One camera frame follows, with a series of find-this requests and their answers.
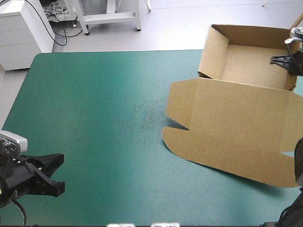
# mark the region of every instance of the white camera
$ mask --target white camera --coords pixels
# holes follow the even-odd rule
[[[27,139],[9,131],[0,131],[0,154],[16,157],[27,151]]]

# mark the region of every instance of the black cable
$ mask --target black cable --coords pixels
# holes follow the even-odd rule
[[[291,205],[291,206],[285,208],[282,211],[282,213],[280,215],[280,218],[279,218],[279,221],[275,224],[275,226],[277,226],[277,227],[284,227],[283,226],[283,222],[284,222],[285,218],[287,217],[288,212],[290,210],[296,210],[296,209],[303,209],[303,205]]]
[[[56,16],[55,14],[51,13],[50,11],[46,11],[46,10],[45,10],[44,13],[49,13],[49,15],[47,15],[47,17]],[[79,33],[77,33],[77,34],[75,34],[75,35],[61,35],[61,34],[59,34],[59,33],[56,33],[55,31],[53,31],[53,32],[54,32],[56,35],[58,35],[58,36],[71,38],[71,37],[76,37],[76,36],[80,35],[81,32],[82,32],[82,30],[79,31]]]
[[[292,59],[293,59],[295,65],[297,66],[297,68],[299,69],[300,74],[301,74],[300,76],[303,77],[303,71],[302,71],[300,65],[299,65],[299,64],[297,63],[297,61],[295,60],[294,55],[291,53],[290,47],[289,47],[289,46],[290,46],[290,44],[287,44],[288,53],[289,53],[289,55],[292,57]]]
[[[5,2],[5,1],[6,1],[6,0],[0,1],[0,5],[1,5],[1,3]]]
[[[56,32],[54,32],[54,33],[55,33],[56,35],[58,35],[58,36],[62,36],[62,37],[71,38],[71,37],[76,37],[76,36],[80,35],[80,34],[81,34],[81,32],[82,32],[82,30],[81,30],[81,31],[79,31],[79,33],[77,33],[77,34],[75,34],[75,35],[68,35],[68,36],[64,36],[64,35],[58,34],[58,33],[56,33]]]
[[[35,8],[28,0],[24,0],[24,1],[26,1],[28,4],[30,4],[30,6],[31,6],[31,7],[35,10],[35,12],[38,14],[40,20],[42,21],[42,23],[43,23],[43,25],[44,25],[44,27],[45,27],[47,33],[48,33],[49,36],[51,37],[51,39],[52,39],[56,44],[58,44],[59,46],[65,46],[65,45],[67,44],[67,37],[65,37],[65,44],[60,44],[60,43],[58,43],[57,41],[55,41],[55,39],[54,39],[54,38],[52,37],[52,35],[49,33],[49,31],[48,31],[48,29],[47,29],[47,27],[46,27],[44,21],[42,20],[40,14],[39,14],[38,11],[36,10],[36,8]]]
[[[14,192],[9,200],[11,201],[12,204],[14,204],[16,207],[18,207],[18,209],[22,213],[22,216],[23,216],[22,227],[25,227],[25,225],[27,224],[27,213],[25,212],[25,209],[23,208],[23,206],[17,200],[15,200],[15,198],[14,198],[15,195],[16,195],[16,193]]]

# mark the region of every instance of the brown cardboard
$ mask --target brown cardboard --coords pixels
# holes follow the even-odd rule
[[[167,115],[189,130],[166,127],[164,142],[186,160],[296,187],[294,159],[281,152],[293,151],[302,137],[300,111],[303,99],[291,91],[204,78],[176,82]]]
[[[296,77],[270,65],[274,55],[287,54],[290,30],[272,27],[212,25],[199,66],[200,77],[292,90]],[[292,49],[298,49],[294,42]]]
[[[269,64],[287,53],[288,37],[287,29],[213,25],[201,78],[171,85],[167,115],[188,130],[164,128],[168,148],[255,181],[297,186],[294,159],[282,152],[303,136],[303,98],[292,92],[296,77]]]

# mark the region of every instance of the white stand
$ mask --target white stand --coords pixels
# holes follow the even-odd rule
[[[138,0],[134,0],[134,11],[125,13],[116,13],[116,0],[107,0],[107,13],[95,15],[85,15],[81,0],[73,0],[73,3],[83,33],[86,35],[89,35],[88,25],[117,23],[133,20],[136,21],[137,31],[141,31],[140,8]]]

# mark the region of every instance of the floor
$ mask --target floor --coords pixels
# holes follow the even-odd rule
[[[82,0],[87,14],[105,10],[106,1]],[[65,47],[54,45],[53,52],[103,52],[203,49],[210,24],[239,24],[289,28],[303,9],[303,1],[270,0],[151,0],[149,12],[140,0],[142,31],[134,23],[90,26],[90,35],[70,38]],[[120,11],[133,8],[124,0]],[[69,35],[80,31],[65,24]],[[0,66],[0,128],[18,94],[27,70],[4,71]]]

